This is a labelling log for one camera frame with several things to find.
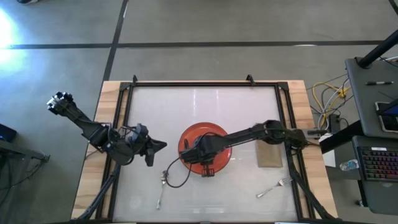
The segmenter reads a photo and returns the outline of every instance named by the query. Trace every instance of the table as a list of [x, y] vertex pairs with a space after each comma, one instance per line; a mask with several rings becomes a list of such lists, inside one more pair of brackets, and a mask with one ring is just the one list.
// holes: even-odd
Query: table
[[[280, 82], [287, 82], [289, 84], [290, 97], [293, 105], [293, 111], [298, 128], [313, 128], [313, 118], [310, 110], [310, 104], [305, 91], [305, 85], [302, 80], [284, 80]], [[113, 122], [116, 102], [118, 100], [120, 81], [108, 81], [103, 83], [98, 107], [95, 114], [95, 121], [99, 122]], [[124, 109], [126, 107], [126, 98], [123, 98], [120, 117], [124, 116]], [[88, 146], [87, 154], [95, 151], [92, 146]], [[311, 191], [315, 194], [319, 202], [326, 208], [326, 210], [333, 216], [337, 217], [335, 202], [331, 194], [330, 184], [326, 173], [325, 165], [323, 163], [322, 153], [318, 147], [307, 147], [303, 151], [303, 158], [305, 161], [305, 168], [307, 171], [308, 182]], [[75, 204], [72, 210], [71, 218], [76, 218], [81, 215], [86, 207], [92, 202], [101, 187], [103, 178], [104, 164], [106, 154], [95, 153], [91, 155], [84, 163], [81, 173], [80, 183], [76, 194]], [[110, 198], [110, 190], [105, 197], [102, 217], [106, 217], [108, 211]], [[303, 194], [300, 194], [300, 199], [303, 208], [304, 217], [308, 216], [306, 209], [306, 202]]]

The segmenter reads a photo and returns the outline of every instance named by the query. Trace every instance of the concrete floor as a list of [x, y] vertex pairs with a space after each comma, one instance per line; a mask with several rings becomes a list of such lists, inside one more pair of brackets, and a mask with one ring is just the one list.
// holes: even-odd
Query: concrete floor
[[[2, 0], [0, 47], [109, 44], [122, 1], [43, 0], [25, 6]], [[130, 0], [119, 42], [382, 40], [397, 29], [397, 22], [386, 0]], [[373, 47], [118, 49], [109, 79], [242, 80], [251, 74], [258, 80], [301, 79], [311, 87], [344, 74], [344, 59]], [[22, 184], [16, 200], [23, 212], [13, 211], [13, 223], [70, 218], [87, 143], [74, 124], [49, 113], [45, 104], [55, 92], [68, 91], [93, 118], [108, 55], [109, 49], [0, 50], [0, 123], [19, 132], [19, 145], [51, 155]], [[394, 55], [397, 48], [386, 54]], [[344, 80], [331, 84], [340, 86]], [[308, 97], [316, 106], [309, 92]], [[353, 111], [353, 100], [341, 109], [350, 123], [358, 119]], [[331, 173], [330, 183], [344, 220], [398, 222], [398, 217], [357, 208], [355, 182]]]

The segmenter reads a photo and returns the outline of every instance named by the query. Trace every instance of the pen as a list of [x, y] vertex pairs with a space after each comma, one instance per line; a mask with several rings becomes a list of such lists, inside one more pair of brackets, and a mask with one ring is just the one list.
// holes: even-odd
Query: pen
[[393, 84], [393, 81], [389, 82], [366, 82], [365, 85], [390, 85]]

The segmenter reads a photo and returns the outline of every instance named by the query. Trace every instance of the wooden board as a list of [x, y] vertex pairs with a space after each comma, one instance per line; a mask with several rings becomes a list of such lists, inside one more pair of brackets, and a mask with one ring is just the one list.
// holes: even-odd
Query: wooden board
[[[301, 80], [288, 80], [282, 81], [289, 83], [290, 97], [292, 100], [295, 120], [298, 128], [313, 128], [314, 122], [311, 114], [310, 104], [307, 98], [307, 92], [305, 91], [304, 82]], [[104, 82], [101, 96], [96, 111], [95, 121], [101, 122], [112, 122], [116, 109], [116, 102], [119, 93], [119, 81]], [[122, 105], [121, 112], [124, 112], [125, 103]], [[289, 123], [289, 117], [286, 115], [287, 123]], [[87, 154], [92, 152], [91, 146], [88, 147]], [[326, 208], [326, 210], [333, 216], [337, 217], [337, 211], [331, 189], [329, 185], [328, 176], [326, 173], [325, 165], [323, 163], [322, 153], [318, 147], [307, 147], [303, 151], [303, 157], [305, 160], [305, 168], [307, 170], [308, 181], [310, 184], [311, 191], [315, 194], [320, 203]], [[105, 154], [95, 153], [91, 155], [84, 163], [81, 179], [79, 183], [78, 192], [76, 195], [75, 204], [72, 211], [72, 218], [76, 218], [81, 215], [85, 208], [90, 205], [95, 195], [98, 193], [104, 163]], [[306, 204], [302, 193], [300, 194], [302, 199], [302, 207], [305, 217], [307, 217], [308, 211], [306, 211]], [[103, 217], [107, 215], [107, 205], [104, 206]]]

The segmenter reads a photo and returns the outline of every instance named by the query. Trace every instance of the fork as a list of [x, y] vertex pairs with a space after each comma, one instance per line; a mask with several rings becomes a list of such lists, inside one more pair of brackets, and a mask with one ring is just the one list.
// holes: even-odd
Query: fork
[[263, 191], [263, 192], [261, 192], [259, 194], [256, 194], [256, 198], [260, 199], [262, 196], [264, 196], [266, 193], [270, 192], [274, 188], [284, 186], [284, 185], [290, 183], [292, 180], [293, 180], [293, 178], [291, 178], [291, 177], [285, 177], [283, 179], [280, 179], [278, 181], [278, 184], [276, 184], [275, 186], [270, 187], [267, 190], [265, 190], [265, 191]]

